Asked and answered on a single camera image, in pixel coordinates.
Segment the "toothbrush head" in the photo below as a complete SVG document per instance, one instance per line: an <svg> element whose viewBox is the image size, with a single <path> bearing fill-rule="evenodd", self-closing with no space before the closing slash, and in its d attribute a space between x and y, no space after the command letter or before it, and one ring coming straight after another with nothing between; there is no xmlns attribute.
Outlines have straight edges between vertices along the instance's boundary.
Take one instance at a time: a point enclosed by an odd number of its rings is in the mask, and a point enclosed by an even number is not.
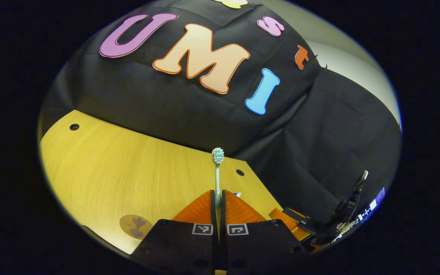
<svg viewBox="0 0 440 275"><path fill-rule="evenodd" d="M220 164L223 162L223 149L215 148L212 151L212 160L214 164Z"/></svg>

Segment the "toothbrush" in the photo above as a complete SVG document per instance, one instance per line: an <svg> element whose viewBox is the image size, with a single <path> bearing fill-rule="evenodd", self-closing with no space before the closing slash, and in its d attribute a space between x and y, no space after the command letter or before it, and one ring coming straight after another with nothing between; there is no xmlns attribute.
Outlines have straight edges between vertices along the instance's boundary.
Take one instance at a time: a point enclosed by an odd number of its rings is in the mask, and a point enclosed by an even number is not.
<svg viewBox="0 0 440 275"><path fill-rule="evenodd" d="M223 162L223 150L222 148L215 148L212 151L212 160L215 164L215 207L220 207L222 201L222 195L220 194L220 163Z"/></svg>

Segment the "black cloth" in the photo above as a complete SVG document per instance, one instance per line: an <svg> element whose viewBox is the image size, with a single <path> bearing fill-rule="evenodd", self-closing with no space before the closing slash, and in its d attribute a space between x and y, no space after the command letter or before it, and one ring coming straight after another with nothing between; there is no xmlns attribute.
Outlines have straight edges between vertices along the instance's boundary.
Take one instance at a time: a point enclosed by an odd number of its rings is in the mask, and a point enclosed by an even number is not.
<svg viewBox="0 0 440 275"><path fill-rule="evenodd" d="M122 22L139 14L148 18L118 40L131 40L159 13L178 18L161 26L133 53L105 58L99 47ZM257 26L269 16L285 27L275 37ZM213 31L213 50L236 43L250 52L233 74L227 94L206 89L198 76L183 70L166 74L152 67L196 23ZM295 64L298 45L309 61ZM370 172L358 206L367 205L398 165L401 132L385 105L353 81L321 68L305 40L286 21L255 1L232 9L215 1L163 0L130 12L84 43L56 77L42 106L46 131L72 110L182 146L246 160L283 207L314 220L328 221L351 186ZM248 110L261 70L281 83L267 102L265 115Z"/></svg>

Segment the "tan circular sticker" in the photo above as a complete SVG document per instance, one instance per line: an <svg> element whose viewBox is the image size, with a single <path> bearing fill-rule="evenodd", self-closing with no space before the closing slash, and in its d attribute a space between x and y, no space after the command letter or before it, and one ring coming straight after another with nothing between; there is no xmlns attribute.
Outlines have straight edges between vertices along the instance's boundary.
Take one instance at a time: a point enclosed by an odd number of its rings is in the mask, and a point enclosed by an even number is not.
<svg viewBox="0 0 440 275"><path fill-rule="evenodd" d="M152 229L152 223L137 215L125 215L120 219L120 227L130 237L143 240Z"/></svg>

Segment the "black background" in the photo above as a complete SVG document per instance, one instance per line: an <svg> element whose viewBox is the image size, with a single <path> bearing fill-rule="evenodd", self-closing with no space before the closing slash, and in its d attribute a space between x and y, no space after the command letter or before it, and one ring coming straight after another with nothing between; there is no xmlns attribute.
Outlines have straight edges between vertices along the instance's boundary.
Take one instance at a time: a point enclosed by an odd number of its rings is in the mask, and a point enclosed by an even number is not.
<svg viewBox="0 0 440 275"><path fill-rule="evenodd" d="M63 214L37 152L40 103L66 60L131 0L0 1L0 273L143 273ZM382 206L299 273L440 273L440 3L300 5L355 38L399 100L403 151Z"/></svg>

